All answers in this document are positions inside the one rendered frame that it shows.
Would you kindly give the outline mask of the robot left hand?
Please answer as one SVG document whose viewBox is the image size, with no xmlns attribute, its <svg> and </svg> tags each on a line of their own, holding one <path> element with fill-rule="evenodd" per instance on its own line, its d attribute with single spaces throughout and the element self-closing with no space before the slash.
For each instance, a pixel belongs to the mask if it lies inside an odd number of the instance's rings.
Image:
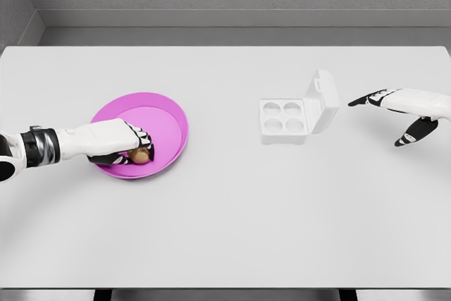
<svg viewBox="0 0 451 301">
<path fill-rule="evenodd" d="M 127 151 L 147 148 L 150 161 L 154 160 L 155 148 L 150 134 L 123 119 L 116 118 L 89 125 L 94 136 L 94 145 L 88 147 L 89 162 L 99 165 L 135 164 Z"/>
</svg>

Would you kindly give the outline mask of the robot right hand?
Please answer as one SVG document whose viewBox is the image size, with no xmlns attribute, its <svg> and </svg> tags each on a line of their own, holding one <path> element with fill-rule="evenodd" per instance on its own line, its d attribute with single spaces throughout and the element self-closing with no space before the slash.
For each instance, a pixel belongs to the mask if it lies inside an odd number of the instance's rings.
<svg viewBox="0 0 451 301">
<path fill-rule="evenodd" d="M 401 147 L 424 139 L 438 127 L 440 119 L 445 119 L 441 115 L 442 95 L 412 88 L 383 89 L 365 94 L 347 105 L 353 107 L 370 104 L 389 111 L 417 116 L 418 118 L 395 141 L 395 146 Z"/>
</svg>

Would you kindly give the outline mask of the brown egg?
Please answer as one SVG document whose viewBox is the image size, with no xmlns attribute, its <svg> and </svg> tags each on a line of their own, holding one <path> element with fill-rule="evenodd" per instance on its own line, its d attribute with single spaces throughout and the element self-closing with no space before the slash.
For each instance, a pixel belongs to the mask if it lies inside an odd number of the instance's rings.
<svg viewBox="0 0 451 301">
<path fill-rule="evenodd" d="M 145 164 L 150 161 L 149 150 L 147 148 L 136 148 L 127 151 L 128 157 L 136 164 Z"/>
</svg>

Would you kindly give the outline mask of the white egg box with lid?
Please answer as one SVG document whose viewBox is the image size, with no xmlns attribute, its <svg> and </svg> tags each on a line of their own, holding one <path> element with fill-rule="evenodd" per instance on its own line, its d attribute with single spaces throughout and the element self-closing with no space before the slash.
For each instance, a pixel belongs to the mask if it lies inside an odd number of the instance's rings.
<svg viewBox="0 0 451 301">
<path fill-rule="evenodd" d="M 334 77 L 318 69 L 302 98 L 260 99 L 261 143 L 302 145 L 335 118 L 340 100 Z"/>
</svg>

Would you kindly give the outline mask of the pink round plate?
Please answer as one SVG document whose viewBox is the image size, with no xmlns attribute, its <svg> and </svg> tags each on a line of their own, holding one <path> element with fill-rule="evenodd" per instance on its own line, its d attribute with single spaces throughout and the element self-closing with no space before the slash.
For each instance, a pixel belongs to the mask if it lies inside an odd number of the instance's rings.
<svg viewBox="0 0 451 301">
<path fill-rule="evenodd" d="M 187 143 L 189 125 L 185 112 L 172 99 L 152 92 L 136 92 L 116 98 L 102 107 L 92 122 L 121 118 L 149 133 L 155 146 L 154 160 L 145 164 L 97 165 L 116 178 L 136 179 L 169 167 Z"/>
</svg>

